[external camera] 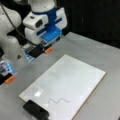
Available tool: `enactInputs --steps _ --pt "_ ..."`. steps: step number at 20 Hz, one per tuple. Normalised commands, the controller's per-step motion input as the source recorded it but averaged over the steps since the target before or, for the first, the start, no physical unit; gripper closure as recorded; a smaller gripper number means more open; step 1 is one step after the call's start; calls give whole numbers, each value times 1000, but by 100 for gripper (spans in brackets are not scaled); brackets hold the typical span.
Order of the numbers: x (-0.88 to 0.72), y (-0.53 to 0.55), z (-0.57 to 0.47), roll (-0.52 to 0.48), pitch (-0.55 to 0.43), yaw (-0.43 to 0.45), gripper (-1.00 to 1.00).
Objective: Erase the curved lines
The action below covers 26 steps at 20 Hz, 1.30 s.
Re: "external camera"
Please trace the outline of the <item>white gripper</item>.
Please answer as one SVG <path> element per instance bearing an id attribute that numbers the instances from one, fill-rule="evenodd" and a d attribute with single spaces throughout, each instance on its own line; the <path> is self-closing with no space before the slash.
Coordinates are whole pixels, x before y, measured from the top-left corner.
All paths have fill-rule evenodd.
<path id="1" fill-rule="evenodd" d="M 49 29 L 58 27 L 61 31 L 67 26 L 67 17 L 65 9 L 52 8 L 46 12 L 30 12 L 24 19 L 25 37 L 32 43 L 38 45 L 49 45 L 55 41 L 61 34 L 49 43 L 45 43 L 41 36 Z"/>

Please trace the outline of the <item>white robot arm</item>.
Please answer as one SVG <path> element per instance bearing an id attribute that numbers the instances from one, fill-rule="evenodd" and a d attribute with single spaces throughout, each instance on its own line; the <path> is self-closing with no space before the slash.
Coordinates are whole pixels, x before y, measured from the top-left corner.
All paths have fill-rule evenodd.
<path id="1" fill-rule="evenodd" d="M 0 47 L 14 68 L 27 62 L 18 40 L 8 33 L 21 23 L 25 26 L 25 37 L 33 44 L 48 46 L 56 40 L 67 26 L 64 8 L 57 8 L 54 0 L 28 0 L 31 11 L 24 18 L 18 12 L 0 6 Z"/>

